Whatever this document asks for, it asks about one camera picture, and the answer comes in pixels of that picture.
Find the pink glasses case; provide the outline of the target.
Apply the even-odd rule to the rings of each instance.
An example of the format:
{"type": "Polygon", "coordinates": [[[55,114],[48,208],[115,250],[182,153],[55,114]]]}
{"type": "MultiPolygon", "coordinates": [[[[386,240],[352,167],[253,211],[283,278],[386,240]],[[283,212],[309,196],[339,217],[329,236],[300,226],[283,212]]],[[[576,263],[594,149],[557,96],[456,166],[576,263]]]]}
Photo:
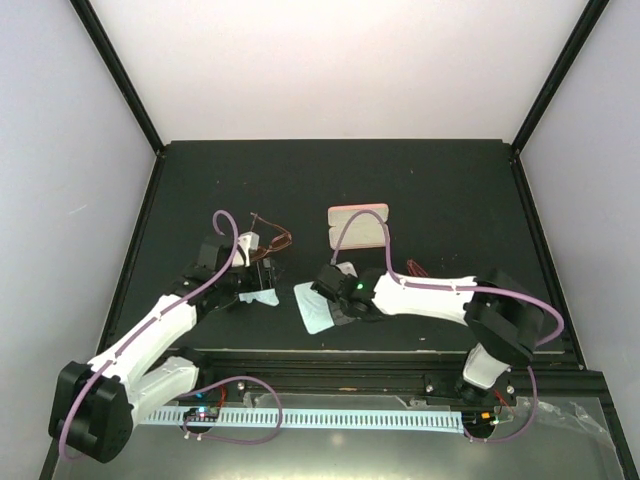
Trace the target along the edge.
{"type": "MultiPolygon", "coordinates": [[[[389,206],[385,203],[332,206],[327,211],[328,236],[331,249],[335,249],[346,223],[361,210],[375,211],[384,222],[389,216],[389,206]]],[[[350,225],[341,250],[380,248],[385,244],[384,233],[378,221],[369,214],[358,216],[350,225]]]]}

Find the red sunglasses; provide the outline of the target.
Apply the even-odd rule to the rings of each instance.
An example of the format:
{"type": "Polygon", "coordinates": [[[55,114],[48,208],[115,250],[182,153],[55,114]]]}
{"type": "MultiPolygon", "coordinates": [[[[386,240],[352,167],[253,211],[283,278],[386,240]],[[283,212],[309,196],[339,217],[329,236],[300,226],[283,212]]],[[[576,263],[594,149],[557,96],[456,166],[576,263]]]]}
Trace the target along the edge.
{"type": "Polygon", "coordinates": [[[413,277],[427,278],[429,276],[427,271],[414,259],[407,260],[406,268],[408,273],[413,277]]]}

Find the light blue cleaning cloth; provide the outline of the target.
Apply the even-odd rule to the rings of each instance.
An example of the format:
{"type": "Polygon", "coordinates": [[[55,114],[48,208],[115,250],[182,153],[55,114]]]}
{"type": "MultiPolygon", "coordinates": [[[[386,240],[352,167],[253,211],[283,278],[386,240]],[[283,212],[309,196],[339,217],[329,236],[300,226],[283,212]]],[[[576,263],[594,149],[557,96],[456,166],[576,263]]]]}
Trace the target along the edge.
{"type": "Polygon", "coordinates": [[[258,290],[253,292],[243,292],[238,295],[241,302],[251,304],[258,302],[270,307],[276,307],[280,301],[274,288],[258,290]]]}

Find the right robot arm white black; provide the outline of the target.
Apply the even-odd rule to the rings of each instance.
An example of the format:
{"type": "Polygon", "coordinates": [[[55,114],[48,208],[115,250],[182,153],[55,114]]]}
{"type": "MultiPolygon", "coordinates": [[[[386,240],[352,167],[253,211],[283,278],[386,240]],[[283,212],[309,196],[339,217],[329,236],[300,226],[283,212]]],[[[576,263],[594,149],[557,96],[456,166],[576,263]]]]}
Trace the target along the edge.
{"type": "Polygon", "coordinates": [[[481,404],[513,367],[530,365],[544,323],[541,307],[526,299],[510,277],[436,279],[396,275],[381,268],[356,273],[349,262],[325,265],[294,295],[311,335],[355,321],[413,315],[468,328],[476,339],[461,372],[445,382],[444,395],[481,404]]]}

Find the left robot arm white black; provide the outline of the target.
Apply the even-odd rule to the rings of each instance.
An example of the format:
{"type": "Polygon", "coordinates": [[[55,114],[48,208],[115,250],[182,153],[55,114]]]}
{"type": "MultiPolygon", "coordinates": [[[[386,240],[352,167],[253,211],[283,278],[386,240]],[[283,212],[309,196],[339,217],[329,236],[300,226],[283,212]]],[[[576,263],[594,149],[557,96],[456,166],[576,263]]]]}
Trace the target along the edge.
{"type": "Polygon", "coordinates": [[[202,399],[213,391],[215,376],[195,351],[183,348],[162,365],[156,362],[216,311],[254,295],[268,306],[278,304],[273,267],[258,251],[256,233],[237,241],[206,238],[197,260],[129,332],[91,360],[71,361],[60,371],[48,425],[60,451],[74,449],[107,463],[157,408],[185,393],[202,399]]]}

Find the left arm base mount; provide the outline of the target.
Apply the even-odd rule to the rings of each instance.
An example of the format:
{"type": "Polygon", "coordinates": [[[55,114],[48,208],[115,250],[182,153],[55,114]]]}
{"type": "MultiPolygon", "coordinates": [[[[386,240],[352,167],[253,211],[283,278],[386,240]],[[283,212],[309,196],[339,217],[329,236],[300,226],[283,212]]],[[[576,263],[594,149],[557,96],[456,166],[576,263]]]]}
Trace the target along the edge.
{"type": "Polygon", "coordinates": [[[224,388],[227,392],[231,392],[232,390],[237,390],[239,384],[246,385],[248,382],[251,382],[252,378],[246,375],[236,375],[231,377],[226,377],[215,381],[212,384],[202,386],[196,388],[188,393],[182,394],[182,397],[204,397],[208,392],[213,390],[219,390],[224,388]]]}

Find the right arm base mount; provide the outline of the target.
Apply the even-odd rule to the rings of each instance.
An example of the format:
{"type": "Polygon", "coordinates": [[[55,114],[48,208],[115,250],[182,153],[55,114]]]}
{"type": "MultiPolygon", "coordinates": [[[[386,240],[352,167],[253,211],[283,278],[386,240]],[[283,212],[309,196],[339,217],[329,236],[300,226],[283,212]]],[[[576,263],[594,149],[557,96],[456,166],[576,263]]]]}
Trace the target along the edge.
{"type": "Polygon", "coordinates": [[[426,396],[435,402],[470,407],[498,406],[502,402],[508,406],[516,404],[515,387],[511,384],[508,374],[500,376],[488,390],[464,381],[458,371],[429,371],[423,379],[426,396]]]}

